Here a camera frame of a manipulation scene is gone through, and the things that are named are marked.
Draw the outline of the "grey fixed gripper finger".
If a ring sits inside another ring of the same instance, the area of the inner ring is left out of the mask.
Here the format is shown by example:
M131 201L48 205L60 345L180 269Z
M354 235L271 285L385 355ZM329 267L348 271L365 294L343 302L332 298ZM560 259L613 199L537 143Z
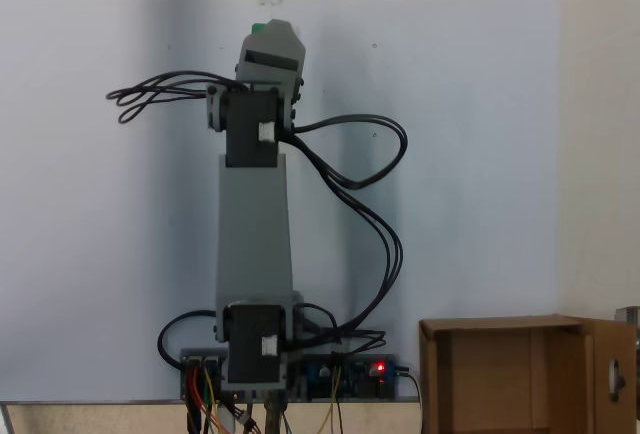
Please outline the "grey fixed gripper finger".
M281 57L304 57L306 48L288 21L272 19L254 23L244 39L242 51L254 51Z

